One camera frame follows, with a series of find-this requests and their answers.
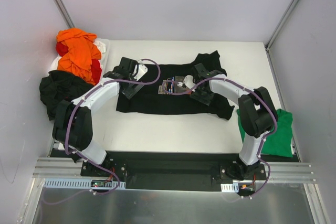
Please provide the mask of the black printed t shirt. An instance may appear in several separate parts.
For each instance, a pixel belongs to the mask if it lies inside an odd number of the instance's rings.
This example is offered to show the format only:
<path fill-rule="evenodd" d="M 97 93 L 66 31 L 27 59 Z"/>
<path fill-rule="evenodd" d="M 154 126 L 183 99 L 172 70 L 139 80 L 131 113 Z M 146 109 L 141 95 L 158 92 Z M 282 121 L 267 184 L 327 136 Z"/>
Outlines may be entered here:
<path fill-rule="evenodd" d="M 182 115 L 182 114 L 216 114 L 219 118 L 229 120 L 232 117 L 234 107 L 228 100 L 215 94 L 210 105 L 203 104 L 190 95 L 162 94 L 160 86 L 163 80 L 176 80 L 176 77 L 185 77 L 192 74 L 192 68 L 196 64 L 203 64 L 208 71 L 219 70 L 226 73 L 221 67 L 220 54 L 214 51 L 210 54 L 198 54 L 190 63 L 182 65 L 166 64 L 160 65 L 161 74 L 159 80 L 150 86 L 144 86 L 132 98 L 127 99 L 120 94 L 116 110 L 122 113 L 144 113 L 157 115 Z"/>

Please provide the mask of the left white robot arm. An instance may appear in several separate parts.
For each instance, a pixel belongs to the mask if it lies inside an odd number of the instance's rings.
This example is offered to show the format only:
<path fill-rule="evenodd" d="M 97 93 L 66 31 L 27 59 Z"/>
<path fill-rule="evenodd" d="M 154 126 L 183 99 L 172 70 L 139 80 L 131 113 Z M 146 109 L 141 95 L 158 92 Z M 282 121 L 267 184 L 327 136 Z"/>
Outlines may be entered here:
<path fill-rule="evenodd" d="M 92 168 L 99 176 L 109 174 L 111 163 L 106 160 L 107 152 L 93 140 L 92 115 L 119 93 L 132 98 L 143 87 L 137 82 L 147 71 L 141 61 L 123 57 L 118 66 L 105 73 L 85 94 L 71 101 L 61 101 L 56 109 L 53 139 L 68 144 L 69 151 L 93 161 Z"/>

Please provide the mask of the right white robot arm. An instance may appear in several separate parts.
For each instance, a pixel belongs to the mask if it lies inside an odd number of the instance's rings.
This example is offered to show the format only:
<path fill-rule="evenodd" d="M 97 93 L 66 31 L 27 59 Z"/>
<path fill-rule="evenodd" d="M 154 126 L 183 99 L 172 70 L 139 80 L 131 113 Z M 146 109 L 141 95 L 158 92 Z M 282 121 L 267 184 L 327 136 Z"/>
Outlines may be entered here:
<path fill-rule="evenodd" d="M 219 70 L 206 70 L 201 63 L 193 67 L 192 76 L 192 81 L 185 84 L 192 90 L 192 99 L 210 105 L 218 94 L 238 106 L 245 137 L 236 174 L 241 179 L 250 178 L 255 173 L 253 165 L 261 158 L 262 144 L 267 135 L 277 129 L 278 115 L 268 90 L 239 84 Z"/>

